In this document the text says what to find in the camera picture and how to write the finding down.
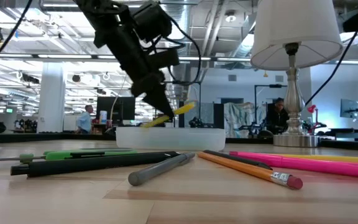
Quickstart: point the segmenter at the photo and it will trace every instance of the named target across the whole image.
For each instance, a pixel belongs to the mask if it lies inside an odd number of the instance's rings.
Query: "pink pencil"
[[[283,156],[266,155],[266,154],[252,153],[252,152],[230,152],[230,155],[264,162],[272,167],[308,170],[308,171],[315,171],[315,172],[324,172],[329,174],[340,174],[340,175],[349,175],[353,177],[358,177],[358,163],[353,163],[353,162],[295,159],[295,158],[287,158]]]

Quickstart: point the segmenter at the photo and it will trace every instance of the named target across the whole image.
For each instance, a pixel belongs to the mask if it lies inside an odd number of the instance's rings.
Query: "gray pen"
[[[138,186],[151,178],[158,176],[166,171],[169,171],[176,166],[181,166],[190,161],[191,158],[195,156],[194,152],[187,152],[180,154],[179,156],[175,156],[174,158],[167,159],[166,161],[159,162],[152,166],[149,166],[145,169],[132,172],[128,176],[128,181],[133,186]]]

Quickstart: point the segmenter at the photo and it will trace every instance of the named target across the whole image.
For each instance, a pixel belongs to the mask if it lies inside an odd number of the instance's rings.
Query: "white lampshade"
[[[299,42],[296,67],[331,60],[342,52],[332,0],[260,0],[251,64],[288,70],[284,45]]]

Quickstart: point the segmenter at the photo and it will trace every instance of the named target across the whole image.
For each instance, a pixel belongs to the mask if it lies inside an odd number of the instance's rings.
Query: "computer monitor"
[[[107,111],[107,119],[110,119],[110,112],[115,97],[101,96],[98,97],[96,119],[99,119],[100,111]],[[135,98],[134,97],[119,97],[114,105],[112,114],[113,121],[115,120],[134,120],[135,119]]]
[[[357,112],[351,112],[358,109],[358,101],[341,99],[341,117],[342,118],[356,118]]]

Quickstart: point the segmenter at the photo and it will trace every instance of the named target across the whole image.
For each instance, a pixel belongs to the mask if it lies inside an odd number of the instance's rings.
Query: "orange pencil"
[[[260,167],[244,164],[242,162],[237,162],[223,157],[214,156],[205,152],[199,152],[197,155],[203,159],[215,162],[217,164],[221,164],[226,167],[230,167],[232,169],[244,172],[249,175],[253,175],[255,177],[259,177],[267,181],[271,181],[276,184],[280,184],[282,186],[289,187],[290,189],[299,190],[303,186],[303,182],[301,179],[294,177],[290,174],[286,174],[282,172],[274,172],[273,170],[263,169]]]

